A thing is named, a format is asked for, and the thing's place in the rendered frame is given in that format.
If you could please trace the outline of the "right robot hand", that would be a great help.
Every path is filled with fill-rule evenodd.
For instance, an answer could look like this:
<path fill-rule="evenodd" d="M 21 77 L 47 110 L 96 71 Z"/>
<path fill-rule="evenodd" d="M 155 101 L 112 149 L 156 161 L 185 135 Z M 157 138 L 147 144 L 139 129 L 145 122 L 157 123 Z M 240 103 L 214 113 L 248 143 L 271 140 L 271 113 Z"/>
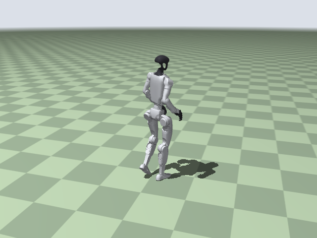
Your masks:
<path fill-rule="evenodd" d="M 182 112 L 181 112 L 181 110 L 179 110 L 179 114 L 178 113 L 175 113 L 177 116 L 179 116 L 179 121 L 181 121 L 182 120 Z"/>

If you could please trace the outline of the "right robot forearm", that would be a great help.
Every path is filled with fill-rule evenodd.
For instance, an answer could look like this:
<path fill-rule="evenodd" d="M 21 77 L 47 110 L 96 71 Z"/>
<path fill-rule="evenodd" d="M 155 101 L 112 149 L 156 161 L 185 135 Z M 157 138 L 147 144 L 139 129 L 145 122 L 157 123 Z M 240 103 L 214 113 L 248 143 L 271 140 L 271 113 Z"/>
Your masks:
<path fill-rule="evenodd" d="M 172 113 L 178 113 L 179 114 L 179 109 L 177 109 L 170 101 L 169 98 L 166 99 L 166 108 L 169 109 Z"/>

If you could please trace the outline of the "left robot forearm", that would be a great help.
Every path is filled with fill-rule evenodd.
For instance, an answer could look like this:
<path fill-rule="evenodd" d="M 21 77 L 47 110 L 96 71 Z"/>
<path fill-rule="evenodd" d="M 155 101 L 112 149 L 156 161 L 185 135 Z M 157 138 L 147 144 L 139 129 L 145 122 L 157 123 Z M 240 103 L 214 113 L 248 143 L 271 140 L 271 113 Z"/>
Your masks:
<path fill-rule="evenodd" d="M 149 95 L 146 95 L 146 97 L 147 97 L 151 102 L 153 102 L 153 103 L 155 104 L 155 102 L 151 100 L 151 95 L 150 95 L 150 94 L 149 94 Z"/>

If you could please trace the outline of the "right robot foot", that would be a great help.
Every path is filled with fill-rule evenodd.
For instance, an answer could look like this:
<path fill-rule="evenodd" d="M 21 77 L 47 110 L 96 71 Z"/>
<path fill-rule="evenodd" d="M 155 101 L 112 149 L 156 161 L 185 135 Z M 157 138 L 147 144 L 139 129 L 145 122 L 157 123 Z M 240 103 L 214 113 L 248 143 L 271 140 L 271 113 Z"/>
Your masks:
<path fill-rule="evenodd" d="M 158 174 L 157 176 L 156 176 L 156 180 L 162 180 L 162 179 L 166 179 L 166 178 L 168 178 L 168 177 L 170 177 L 171 176 L 171 174 L 170 173 L 164 173 L 164 175 L 160 175 L 160 174 Z"/>

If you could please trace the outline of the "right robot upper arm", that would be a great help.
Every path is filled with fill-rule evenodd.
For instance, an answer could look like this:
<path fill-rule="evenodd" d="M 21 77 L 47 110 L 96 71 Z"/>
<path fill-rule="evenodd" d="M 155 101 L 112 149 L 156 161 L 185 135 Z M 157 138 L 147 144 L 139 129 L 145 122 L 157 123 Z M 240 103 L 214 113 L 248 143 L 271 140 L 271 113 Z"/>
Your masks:
<path fill-rule="evenodd" d="M 168 96 L 170 95 L 171 92 L 171 88 L 173 86 L 173 81 L 171 79 L 169 79 L 168 77 L 165 77 L 164 80 L 164 91 L 163 91 L 163 97 L 162 97 L 162 104 L 166 105 L 166 99 L 168 98 Z"/>

